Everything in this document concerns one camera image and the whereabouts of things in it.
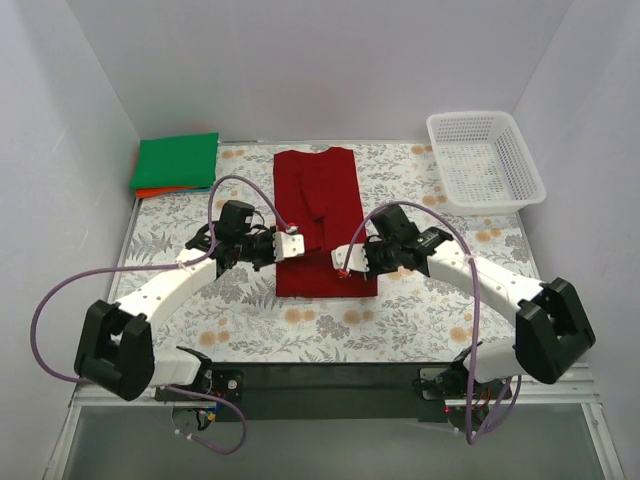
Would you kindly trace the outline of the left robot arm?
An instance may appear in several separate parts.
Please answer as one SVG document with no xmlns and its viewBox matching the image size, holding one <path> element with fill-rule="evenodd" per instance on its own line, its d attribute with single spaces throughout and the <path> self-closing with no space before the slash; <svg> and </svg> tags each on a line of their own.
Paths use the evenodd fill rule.
<svg viewBox="0 0 640 480">
<path fill-rule="evenodd" d="M 149 387 L 171 385 L 208 393 L 213 366 L 186 347 L 157 349 L 154 340 L 166 320 L 194 293 L 239 262 L 260 270 L 295 249 L 294 237 L 276 227 L 255 225 L 254 208 L 230 201 L 217 221 L 201 227 L 171 269 L 154 276 L 113 303 L 98 300 L 86 312 L 74 371 L 130 401 Z"/>
</svg>

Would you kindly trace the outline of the red t-shirt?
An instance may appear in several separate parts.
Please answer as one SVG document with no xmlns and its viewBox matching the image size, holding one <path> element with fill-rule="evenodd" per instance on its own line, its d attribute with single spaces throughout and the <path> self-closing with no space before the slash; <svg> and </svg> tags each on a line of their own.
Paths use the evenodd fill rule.
<svg viewBox="0 0 640 480">
<path fill-rule="evenodd" d="M 274 155 L 275 206 L 298 227 L 305 254 L 276 266 L 276 295 L 361 298 L 378 294 L 376 280 L 343 278 L 331 251 L 347 245 L 364 219 L 354 153 L 331 147 L 320 153 L 288 150 Z"/>
</svg>

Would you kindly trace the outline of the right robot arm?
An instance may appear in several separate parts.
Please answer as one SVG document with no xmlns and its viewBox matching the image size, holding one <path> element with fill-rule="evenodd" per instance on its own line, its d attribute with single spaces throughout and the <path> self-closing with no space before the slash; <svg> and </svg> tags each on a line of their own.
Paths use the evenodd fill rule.
<svg viewBox="0 0 640 480">
<path fill-rule="evenodd" d="M 515 329 L 507 339 L 473 342 L 440 374 L 444 388 L 468 378 L 487 384 L 519 375 L 553 384 L 594 346 L 595 333 L 570 282 L 525 277 L 473 256 L 450 229 L 419 230 L 399 205 L 381 208 L 370 220 L 377 236 L 364 243 L 366 278 L 399 267 L 418 271 L 473 296 Z"/>
</svg>

